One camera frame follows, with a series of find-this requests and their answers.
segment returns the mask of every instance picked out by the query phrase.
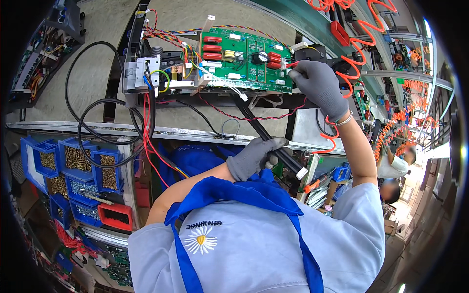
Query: bracelet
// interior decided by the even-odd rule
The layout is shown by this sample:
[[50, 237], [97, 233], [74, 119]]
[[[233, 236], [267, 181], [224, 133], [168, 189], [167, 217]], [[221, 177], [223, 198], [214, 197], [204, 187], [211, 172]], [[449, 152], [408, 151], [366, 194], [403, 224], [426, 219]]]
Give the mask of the bracelet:
[[338, 123], [338, 124], [336, 124], [336, 126], [342, 126], [342, 125], [344, 125], [345, 123], [347, 123], [347, 122], [349, 122], [350, 120], [352, 120], [352, 117], [353, 117], [352, 115], [353, 115], [353, 112], [352, 112], [352, 111], [350, 111], [350, 115], [348, 116], [348, 118], [347, 118], [347, 119], [345, 119], [345, 121], [343, 121], [343, 122], [341, 122], [341, 123]]

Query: black capacitor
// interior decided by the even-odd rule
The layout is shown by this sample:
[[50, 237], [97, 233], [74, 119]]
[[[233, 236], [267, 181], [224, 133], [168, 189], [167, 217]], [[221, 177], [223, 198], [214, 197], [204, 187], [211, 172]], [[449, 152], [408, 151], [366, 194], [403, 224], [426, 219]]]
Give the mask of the black capacitor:
[[267, 63], [268, 60], [269, 60], [269, 56], [267, 56], [267, 53], [264, 51], [261, 51], [259, 53], [253, 53], [252, 58], [251, 58], [252, 64], [255, 64], [255, 65], [265, 64]]

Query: hand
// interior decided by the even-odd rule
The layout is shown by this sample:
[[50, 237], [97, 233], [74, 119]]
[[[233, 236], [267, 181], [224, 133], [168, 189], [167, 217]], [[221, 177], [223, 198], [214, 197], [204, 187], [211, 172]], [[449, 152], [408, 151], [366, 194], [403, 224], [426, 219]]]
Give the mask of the hand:
[[306, 97], [318, 105], [330, 122], [336, 122], [348, 111], [348, 101], [339, 89], [339, 80], [327, 64], [301, 60], [288, 75]]
[[253, 139], [235, 157], [227, 159], [228, 170], [236, 181], [246, 181], [262, 169], [272, 169], [279, 162], [276, 156], [269, 156], [269, 152], [288, 145], [283, 137], [263, 141], [260, 137]]

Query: light blue shirt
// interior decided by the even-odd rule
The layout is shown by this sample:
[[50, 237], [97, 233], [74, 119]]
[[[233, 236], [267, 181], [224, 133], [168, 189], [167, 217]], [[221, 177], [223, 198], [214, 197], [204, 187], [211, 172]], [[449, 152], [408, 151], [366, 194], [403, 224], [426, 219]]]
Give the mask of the light blue shirt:
[[[379, 191], [364, 183], [334, 205], [333, 218], [300, 203], [303, 239], [325, 292], [365, 292], [384, 261]], [[205, 293], [308, 292], [298, 234], [288, 217], [236, 201], [193, 210], [179, 232]], [[135, 292], [186, 292], [170, 226], [156, 223], [129, 237]]]

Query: blue apron strap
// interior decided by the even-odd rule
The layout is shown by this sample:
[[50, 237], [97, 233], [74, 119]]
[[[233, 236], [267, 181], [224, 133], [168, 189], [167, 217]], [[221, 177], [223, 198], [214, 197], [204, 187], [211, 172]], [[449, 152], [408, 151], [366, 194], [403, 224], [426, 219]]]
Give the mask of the blue apron strap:
[[301, 254], [303, 254], [304, 273], [306, 274], [306, 280], [308, 281], [310, 292], [323, 292], [324, 284], [322, 280], [322, 275], [320, 273], [321, 270], [319, 269], [318, 263], [314, 259], [313, 254], [311, 253], [310, 249], [304, 242], [303, 237], [301, 236], [300, 219], [297, 215], [288, 216], [288, 218], [290, 218], [290, 221], [295, 227], [298, 236], [300, 236], [300, 248]]
[[174, 221], [171, 223], [171, 228], [174, 233], [174, 244], [176, 246], [176, 256], [179, 262], [179, 269], [181, 270], [182, 280], [184, 281], [187, 293], [204, 293], [196, 270], [190, 262], [189, 255], [179, 238], [176, 227], [174, 226]]

